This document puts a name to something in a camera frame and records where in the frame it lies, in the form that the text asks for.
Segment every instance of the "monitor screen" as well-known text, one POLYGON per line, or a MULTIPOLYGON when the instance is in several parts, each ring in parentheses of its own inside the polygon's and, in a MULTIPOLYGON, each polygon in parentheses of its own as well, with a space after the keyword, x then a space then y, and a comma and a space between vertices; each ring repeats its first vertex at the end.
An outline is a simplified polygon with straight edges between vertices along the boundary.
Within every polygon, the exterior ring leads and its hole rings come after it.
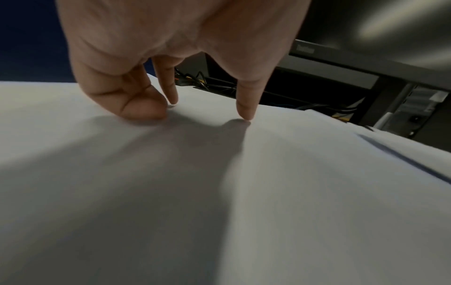
POLYGON ((297 39, 451 71, 451 0, 312 0, 297 39))

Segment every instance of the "monitor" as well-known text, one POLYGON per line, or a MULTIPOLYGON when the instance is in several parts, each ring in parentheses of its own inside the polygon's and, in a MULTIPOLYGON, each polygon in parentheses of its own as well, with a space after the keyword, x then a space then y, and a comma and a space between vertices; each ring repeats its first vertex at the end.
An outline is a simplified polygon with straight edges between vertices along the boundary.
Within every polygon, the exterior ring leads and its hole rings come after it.
POLYGON ((313 0, 290 55, 451 91, 451 1, 313 0))

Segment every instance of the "hand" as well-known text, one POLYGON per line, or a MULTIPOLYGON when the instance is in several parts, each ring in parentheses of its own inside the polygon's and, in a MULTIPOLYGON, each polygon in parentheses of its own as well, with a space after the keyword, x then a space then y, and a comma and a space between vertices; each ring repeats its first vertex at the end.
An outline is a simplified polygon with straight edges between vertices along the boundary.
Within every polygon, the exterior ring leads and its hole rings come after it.
POLYGON ((132 120, 166 116, 167 101, 143 63, 152 58, 171 104, 174 67, 204 51, 238 80, 236 106, 254 117, 274 67, 289 50, 310 0, 57 0, 81 89, 132 120))

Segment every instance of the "white table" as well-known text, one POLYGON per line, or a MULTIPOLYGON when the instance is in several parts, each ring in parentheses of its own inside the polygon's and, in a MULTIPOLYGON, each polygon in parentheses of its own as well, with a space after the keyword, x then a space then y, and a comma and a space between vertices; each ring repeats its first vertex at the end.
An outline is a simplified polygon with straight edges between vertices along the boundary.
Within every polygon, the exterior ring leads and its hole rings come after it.
POLYGON ((179 88, 132 124, 77 85, 0 84, 0 283, 448 284, 450 154, 179 88))

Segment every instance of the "brand logo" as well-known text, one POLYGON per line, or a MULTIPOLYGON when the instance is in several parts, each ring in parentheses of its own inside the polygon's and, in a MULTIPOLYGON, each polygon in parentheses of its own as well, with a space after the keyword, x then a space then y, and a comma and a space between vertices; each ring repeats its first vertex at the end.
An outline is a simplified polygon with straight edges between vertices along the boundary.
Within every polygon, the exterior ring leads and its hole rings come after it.
POLYGON ((302 46, 302 45, 297 45, 296 50, 299 52, 308 53, 308 54, 312 54, 315 52, 314 48, 311 48, 308 46, 302 46))

